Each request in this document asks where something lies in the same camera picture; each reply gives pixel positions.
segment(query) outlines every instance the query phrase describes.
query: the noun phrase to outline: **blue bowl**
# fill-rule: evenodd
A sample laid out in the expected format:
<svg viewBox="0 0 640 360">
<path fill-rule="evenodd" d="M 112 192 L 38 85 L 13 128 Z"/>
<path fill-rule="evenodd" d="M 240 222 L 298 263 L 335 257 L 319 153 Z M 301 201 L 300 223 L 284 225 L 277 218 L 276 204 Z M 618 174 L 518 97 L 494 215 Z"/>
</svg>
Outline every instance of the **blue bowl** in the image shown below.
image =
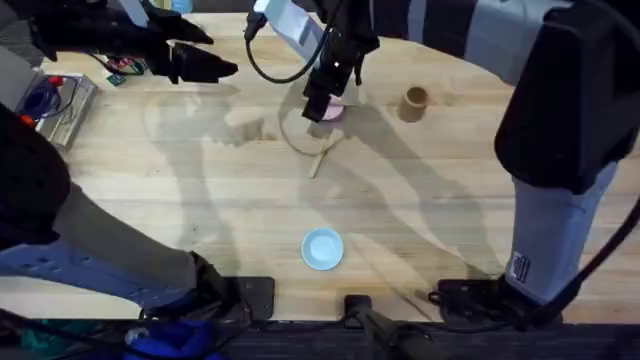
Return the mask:
<svg viewBox="0 0 640 360">
<path fill-rule="evenodd" d="M 310 268 L 320 271 L 336 267 L 344 256 L 340 235 L 328 228 L 317 228 L 307 233 L 300 247 L 302 260 Z"/>
</svg>

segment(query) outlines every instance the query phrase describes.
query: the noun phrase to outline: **cable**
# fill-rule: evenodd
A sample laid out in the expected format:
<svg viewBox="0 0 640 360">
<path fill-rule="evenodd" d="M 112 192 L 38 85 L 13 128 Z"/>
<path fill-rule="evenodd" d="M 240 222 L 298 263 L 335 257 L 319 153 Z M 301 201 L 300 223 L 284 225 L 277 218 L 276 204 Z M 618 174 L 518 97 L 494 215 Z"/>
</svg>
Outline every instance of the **cable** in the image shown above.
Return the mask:
<svg viewBox="0 0 640 360">
<path fill-rule="evenodd" d="M 611 236 L 611 239 L 602 247 L 593 259 L 580 271 L 574 281 L 585 281 L 598 267 L 600 267 L 622 242 L 633 232 L 640 221 L 640 197 L 622 225 Z"/>
<path fill-rule="evenodd" d="M 74 78 L 74 77 L 72 77 L 72 76 L 68 76 L 68 77 L 65 77 L 65 78 L 66 78 L 67 80 L 73 80 L 73 82 L 75 83 L 75 85 L 73 86 L 73 91 L 71 91 L 71 95 L 70 95 L 70 97 L 69 97 L 69 101 L 67 101 L 67 103 L 65 104 L 65 106 L 63 106 L 63 107 L 62 107 L 62 109 L 59 109 L 59 110 L 57 110 L 56 112 L 51 113 L 51 114 L 44 114 L 44 115 L 42 115 L 42 119 L 48 119 L 48 118 L 51 118 L 51 117 L 58 116 L 58 115 L 62 114 L 62 113 L 63 113 L 63 112 L 65 112 L 65 111 L 69 108 L 69 106 L 71 106 L 71 104 L 73 103 L 73 100 L 74 100 L 74 99 L 75 99 L 75 97 L 76 97 L 76 93 L 78 92 L 78 84 L 79 84 L 79 81 L 78 81 L 78 79 L 76 79 L 76 78 Z"/>
<path fill-rule="evenodd" d="M 302 76 L 304 76 L 304 74 L 307 73 L 307 71 L 309 71 L 309 69 L 311 69 L 311 67 L 313 67 L 313 64 L 315 64 L 316 60 L 318 60 L 320 53 L 322 53 L 324 44 L 329 38 L 329 34 L 331 33 L 332 27 L 335 25 L 335 21 L 338 17 L 340 8 L 342 7 L 342 3 L 344 3 L 344 0 L 340 0 L 338 5 L 336 5 L 336 8 L 333 10 L 331 17 L 327 21 L 327 26 L 324 28 L 322 37 L 320 37 L 320 41 L 318 41 L 318 46 L 316 47 L 316 50 L 313 52 L 313 55 L 311 55 L 311 58 L 309 59 L 309 61 L 307 61 L 307 63 L 297 73 L 284 79 L 277 79 L 269 76 L 256 63 L 256 59 L 253 57 L 253 52 L 251 51 L 251 41 L 253 41 L 253 38 L 255 37 L 255 34 L 258 32 L 258 30 L 260 30 L 260 28 L 264 26 L 266 17 L 264 14 L 261 14 L 262 16 L 261 18 L 252 19 L 250 14 L 249 17 L 247 18 L 249 20 L 249 24 L 247 25 L 247 30 L 245 31 L 245 50 L 247 51 L 247 57 L 249 58 L 249 62 L 251 63 L 251 66 L 253 66 L 253 68 L 262 78 L 274 84 L 289 84 L 300 79 Z"/>
</svg>

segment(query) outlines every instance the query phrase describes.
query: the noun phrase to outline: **wooden stick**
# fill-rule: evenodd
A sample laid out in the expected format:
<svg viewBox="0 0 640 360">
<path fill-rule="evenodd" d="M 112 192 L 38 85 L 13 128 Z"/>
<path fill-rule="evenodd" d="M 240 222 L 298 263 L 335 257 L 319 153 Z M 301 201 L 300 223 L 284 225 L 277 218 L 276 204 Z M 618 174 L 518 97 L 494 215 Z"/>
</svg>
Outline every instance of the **wooden stick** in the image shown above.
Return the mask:
<svg viewBox="0 0 640 360">
<path fill-rule="evenodd" d="M 322 159 L 324 159 L 324 155 L 327 153 L 327 150 L 329 150 L 330 148 L 331 148 L 331 145 L 329 145 L 329 137 L 327 137 L 322 142 L 322 150 L 320 150 L 320 153 L 316 155 L 316 157 L 313 159 L 313 165 L 311 165 L 311 169 L 309 169 L 309 179 L 313 179 L 316 177 L 316 174 L 318 173 L 318 168 L 320 168 L 320 163 L 322 163 Z"/>
</svg>

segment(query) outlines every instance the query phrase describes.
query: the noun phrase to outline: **pink object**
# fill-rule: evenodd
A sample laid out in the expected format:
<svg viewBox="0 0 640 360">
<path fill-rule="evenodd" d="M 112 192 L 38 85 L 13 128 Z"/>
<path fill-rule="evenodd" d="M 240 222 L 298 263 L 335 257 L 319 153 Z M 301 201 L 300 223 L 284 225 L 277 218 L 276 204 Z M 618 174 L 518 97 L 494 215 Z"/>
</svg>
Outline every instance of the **pink object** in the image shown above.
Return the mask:
<svg viewBox="0 0 640 360">
<path fill-rule="evenodd" d="M 322 117 L 322 121 L 337 121 L 340 120 L 340 115 L 344 112 L 344 106 L 342 105 L 329 105 L 327 111 Z"/>
</svg>

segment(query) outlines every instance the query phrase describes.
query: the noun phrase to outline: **wooden table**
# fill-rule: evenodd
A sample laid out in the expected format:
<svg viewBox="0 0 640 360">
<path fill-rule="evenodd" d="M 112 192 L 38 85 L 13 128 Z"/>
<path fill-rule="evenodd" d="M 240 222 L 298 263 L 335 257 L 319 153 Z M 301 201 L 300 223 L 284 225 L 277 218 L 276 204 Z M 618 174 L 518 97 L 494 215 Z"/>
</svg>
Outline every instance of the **wooden table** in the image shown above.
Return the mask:
<svg viewBox="0 0 640 360">
<path fill-rule="evenodd" d="M 240 65 L 220 85 L 173 86 L 130 78 L 117 89 L 87 56 L 62 54 L 47 70 L 82 72 L 103 91 L 67 156 L 101 206 L 156 240 L 195 250 L 225 275 L 276 279 L 275 319 L 335 319 L 344 295 L 367 293 L 395 319 L 437 319 L 415 296 L 438 279 L 495 276 L 511 247 L 514 198 L 493 137 L 511 89 L 491 74 L 435 51 L 384 40 L 367 58 L 361 96 L 341 125 L 349 139 L 307 177 L 321 142 L 300 117 L 303 82 L 262 80 L 244 52 L 244 18 L 193 15 L 216 39 L 208 50 Z M 274 76 L 301 61 L 265 29 L 256 57 Z M 425 118 L 405 123 L 397 105 L 413 84 L 427 88 Z M 584 260 L 640 193 L 640 157 L 625 160 L 600 206 Z M 309 269 L 300 240 L 329 226 L 345 242 L 342 263 Z M 585 284 L 572 322 L 640 322 L 640 232 Z M 0 306 L 34 317 L 123 318 L 124 300 L 31 279 L 0 281 Z"/>
</svg>

